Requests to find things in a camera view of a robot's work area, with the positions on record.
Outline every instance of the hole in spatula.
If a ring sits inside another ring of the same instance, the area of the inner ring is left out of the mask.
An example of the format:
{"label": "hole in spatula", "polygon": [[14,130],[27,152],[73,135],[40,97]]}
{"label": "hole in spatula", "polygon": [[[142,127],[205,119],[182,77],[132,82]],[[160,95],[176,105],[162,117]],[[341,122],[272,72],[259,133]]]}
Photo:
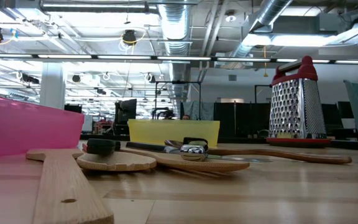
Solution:
{"label": "hole in spatula", "polygon": [[73,203],[76,201],[77,201],[77,199],[69,198],[69,199],[62,200],[61,203]]}

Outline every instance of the pink plastic bin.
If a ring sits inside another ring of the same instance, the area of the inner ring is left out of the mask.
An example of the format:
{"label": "pink plastic bin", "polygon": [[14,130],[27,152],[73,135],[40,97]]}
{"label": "pink plastic bin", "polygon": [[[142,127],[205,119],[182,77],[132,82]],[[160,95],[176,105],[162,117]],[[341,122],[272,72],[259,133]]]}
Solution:
{"label": "pink plastic bin", "polygon": [[0,98],[0,156],[75,148],[84,115]]}

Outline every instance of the box grater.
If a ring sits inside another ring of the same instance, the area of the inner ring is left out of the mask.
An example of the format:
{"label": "box grater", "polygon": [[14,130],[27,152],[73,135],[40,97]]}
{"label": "box grater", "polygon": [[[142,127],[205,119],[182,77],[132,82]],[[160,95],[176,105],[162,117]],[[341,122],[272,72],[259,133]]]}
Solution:
{"label": "box grater", "polygon": [[[285,75],[298,69],[298,73]],[[276,68],[267,142],[320,147],[327,139],[313,60],[303,57]]]}

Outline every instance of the wooden tabletop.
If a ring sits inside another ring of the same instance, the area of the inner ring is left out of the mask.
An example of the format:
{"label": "wooden tabletop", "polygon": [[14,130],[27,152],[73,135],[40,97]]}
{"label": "wooden tabletop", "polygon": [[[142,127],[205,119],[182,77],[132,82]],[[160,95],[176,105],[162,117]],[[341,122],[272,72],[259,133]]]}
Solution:
{"label": "wooden tabletop", "polygon": [[[358,223],[358,151],[289,149],[260,144],[222,147],[280,149],[351,156],[350,165],[269,157],[230,173],[158,167],[142,172],[85,170],[120,223]],[[262,158],[262,156],[243,156]],[[0,157],[0,223],[31,223],[42,163]]]}

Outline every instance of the yellow plastic bin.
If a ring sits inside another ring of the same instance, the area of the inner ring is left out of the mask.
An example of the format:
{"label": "yellow plastic bin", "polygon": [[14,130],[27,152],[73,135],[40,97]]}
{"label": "yellow plastic bin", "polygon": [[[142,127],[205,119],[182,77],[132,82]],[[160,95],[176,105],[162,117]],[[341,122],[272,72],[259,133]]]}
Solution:
{"label": "yellow plastic bin", "polygon": [[128,121],[132,142],[164,145],[164,141],[183,141],[184,137],[203,138],[216,146],[220,121],[139,120]]}

